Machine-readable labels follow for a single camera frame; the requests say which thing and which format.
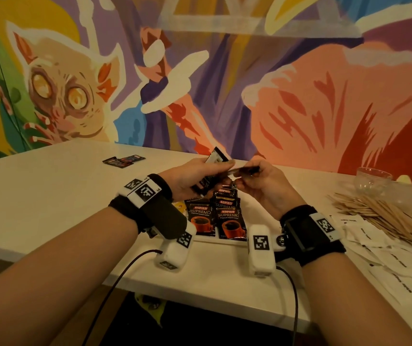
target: white table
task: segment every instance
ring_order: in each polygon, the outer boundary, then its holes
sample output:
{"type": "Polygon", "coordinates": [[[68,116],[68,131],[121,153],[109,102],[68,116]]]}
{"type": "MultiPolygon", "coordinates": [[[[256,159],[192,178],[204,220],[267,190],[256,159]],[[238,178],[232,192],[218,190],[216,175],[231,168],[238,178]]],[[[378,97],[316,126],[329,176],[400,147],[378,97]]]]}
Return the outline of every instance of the white table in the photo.
{"type": "MultiPolygon", "coordinates": [[[[185,163],[193,154],[114,143],[73,140],[0,159],[0,259],[17,261],[58,234],[107,206],[116,191],[138,175],[157,173],[185,163]],[[102,163],[132,154],[147,160],[125,169],[102,163]]],[[[327,194],[351,191],[353,176],[280,167],[304,199],[320,212],[335,213],[327,194]]],[[[253,199],[242,198],[247,225],[273,220],[253,199]]],[[[113,284],[136,255],[158,248],[161,241],[140,235],[105,284],[113,284]]],[[[412,327],[412,307],[400,306],[368,272],[355,253],[348,256],[412,327]]],[[[247,249],[195,242],[179,273],[155,267],[151,254],[138,260],[119,283],[126,290],[185,303],[240,318],[292,329],[294,295],[285,275],[249,275],[247,249]]],[[[293,260],[282,264],[294,277],[299,295],[298,331],[313,326],[301,270],[293,260]]]]}

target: red coffee cup image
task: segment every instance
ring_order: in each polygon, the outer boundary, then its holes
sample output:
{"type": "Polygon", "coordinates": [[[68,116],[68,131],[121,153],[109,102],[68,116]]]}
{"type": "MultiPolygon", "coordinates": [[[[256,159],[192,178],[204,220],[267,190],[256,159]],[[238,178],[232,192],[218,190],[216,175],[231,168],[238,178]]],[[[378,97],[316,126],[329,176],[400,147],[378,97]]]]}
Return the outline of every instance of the red coffee cup image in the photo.
{"type": "Polygon", "coordinates": [[[225,236],[228,239],[242,238],[245,236],[245,231],[241,227],[241,224],[235,220],[225,221],[222,224],[222,229],[224,230],[225,236]]]}
{"type": "Polygon", "coordinates": [[[195,216],[190,220],[196,227],[197,232],[211,232],[212,226],[209,218],[203,216],[195,216]]]}

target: pile of wooden stirrers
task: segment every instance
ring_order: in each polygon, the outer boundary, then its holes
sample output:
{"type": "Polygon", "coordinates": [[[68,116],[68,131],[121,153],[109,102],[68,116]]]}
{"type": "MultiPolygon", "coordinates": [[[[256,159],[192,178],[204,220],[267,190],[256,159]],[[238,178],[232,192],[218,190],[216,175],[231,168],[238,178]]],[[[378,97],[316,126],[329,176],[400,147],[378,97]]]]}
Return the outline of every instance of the pile of wooden stirrers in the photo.
{"type": "Polygon", "coordinates": [[[390,237],[412,245],[412,214],[403,212],[391,203],[366,196],[351,197],[335,193],[334,197],[328,197],[343,214],[360,215],[390,237]]]}

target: person's left hand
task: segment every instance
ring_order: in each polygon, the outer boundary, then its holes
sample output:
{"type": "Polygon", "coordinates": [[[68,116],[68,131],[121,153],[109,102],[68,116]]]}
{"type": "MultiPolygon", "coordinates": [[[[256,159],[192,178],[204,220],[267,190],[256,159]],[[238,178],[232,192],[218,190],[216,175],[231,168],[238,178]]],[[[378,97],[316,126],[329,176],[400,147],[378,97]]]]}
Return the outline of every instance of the person's left hand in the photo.
{"type": "MultiPolygon", "coordinates": [[[[170,186],[175,202],[199,197],[199,195],[190,188],[191,186],[197,184],[205,176],[223,173],[235,165],[234,160],[222,163],[205,163],[206,159],[207,158],[194,158],[188,163],[159,173],[170,186]]],[[[225,185],[230,182],[230,179],[224,179],[221,184],[225,185]]],[[[211,197],[212,192],[213,190],[209,191],[206,197],[211,197]]]]}

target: colorful wall mural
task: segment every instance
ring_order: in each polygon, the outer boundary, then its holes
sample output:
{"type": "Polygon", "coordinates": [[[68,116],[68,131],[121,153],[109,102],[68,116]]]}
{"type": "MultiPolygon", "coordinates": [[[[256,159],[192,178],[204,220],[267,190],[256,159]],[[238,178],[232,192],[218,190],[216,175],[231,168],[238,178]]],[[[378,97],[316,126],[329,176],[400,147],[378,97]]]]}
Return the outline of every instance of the colorful wall mural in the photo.
{"type": "Polygon", "coordinates": [[[0,0],[0,157],[74,138],[412,181],[412,0],[0,0]]]}

